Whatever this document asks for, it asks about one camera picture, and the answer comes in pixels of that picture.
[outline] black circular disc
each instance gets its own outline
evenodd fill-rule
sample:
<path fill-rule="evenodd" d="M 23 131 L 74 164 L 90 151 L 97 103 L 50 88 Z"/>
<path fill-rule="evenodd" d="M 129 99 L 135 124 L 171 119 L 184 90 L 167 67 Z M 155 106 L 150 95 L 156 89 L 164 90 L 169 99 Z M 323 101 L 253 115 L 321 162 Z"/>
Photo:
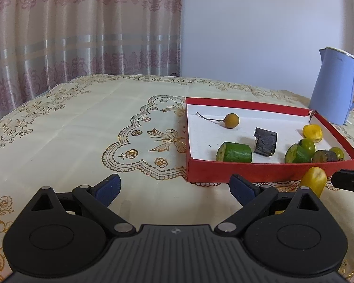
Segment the black circular disc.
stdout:
<path fill-rule="evenodd" d="M 105 232 L 93 220 L 53 210 L 17 218 L 3 240 L 10 266 L 34 277 L 77 273 L 101 254 L 105 244 Z"/>
<path fill-rule="evenodd" d="M 304 210 L 255 221 L 244 245 L 271 270 L 303 277 L 336 271 L 347 251 L 346 236 L 333 218 Z"/>

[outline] curtain fold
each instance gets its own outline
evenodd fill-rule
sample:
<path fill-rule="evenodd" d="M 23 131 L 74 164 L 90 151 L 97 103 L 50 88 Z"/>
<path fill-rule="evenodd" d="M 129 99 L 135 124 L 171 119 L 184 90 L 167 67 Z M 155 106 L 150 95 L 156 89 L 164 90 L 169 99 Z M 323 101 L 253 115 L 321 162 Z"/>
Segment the curtain fold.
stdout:
<path fill-rule="evenodd" d="M 0 0 L 0 119 L 92 73 L 180 72 L 181 0 Z"/>

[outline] blue gripper pad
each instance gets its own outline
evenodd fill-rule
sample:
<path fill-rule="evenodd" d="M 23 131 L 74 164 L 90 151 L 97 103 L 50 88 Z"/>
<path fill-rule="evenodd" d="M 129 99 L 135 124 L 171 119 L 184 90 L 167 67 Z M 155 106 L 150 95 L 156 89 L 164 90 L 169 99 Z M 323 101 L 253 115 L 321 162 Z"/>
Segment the blue gripper pad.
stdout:
<path fill-rule="evenodd" d="M 91 195 L 108 207 L 121 191 L 121 178 L 112 174 L 91 188 Z"/>
<path fill-rule="evenodd" d="M 258 186 L 238 174 L 233 174 L 229 179 L 229 191 L 243 207 L 261 192 Z"/>

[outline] blue kettle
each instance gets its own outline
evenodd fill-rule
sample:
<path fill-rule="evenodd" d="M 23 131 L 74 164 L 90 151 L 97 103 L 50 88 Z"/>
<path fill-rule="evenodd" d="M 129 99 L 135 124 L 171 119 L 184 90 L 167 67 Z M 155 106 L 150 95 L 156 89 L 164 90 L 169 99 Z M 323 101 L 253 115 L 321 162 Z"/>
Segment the blue kettle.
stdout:
<path fill-rule="evenodd" d="M 345 124 L 354 110 L 354 55 L 326 47 L 320 50 L 321 68 L 309 108 L 329 122 Z"/>

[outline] kettle spout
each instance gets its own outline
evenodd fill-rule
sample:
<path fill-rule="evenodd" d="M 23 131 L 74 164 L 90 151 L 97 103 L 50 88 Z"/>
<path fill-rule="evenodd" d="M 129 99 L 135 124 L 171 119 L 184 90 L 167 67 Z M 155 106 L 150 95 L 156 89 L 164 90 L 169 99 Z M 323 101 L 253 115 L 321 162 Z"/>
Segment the kettle spout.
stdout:
<path fill-rule="evenodd" d="M 325 48 L 325 49 L 319 50 L 320 56 L 321 56 L 321 64 L 324 62 L 325 50 L 327 50 L 327 49 Z"/>

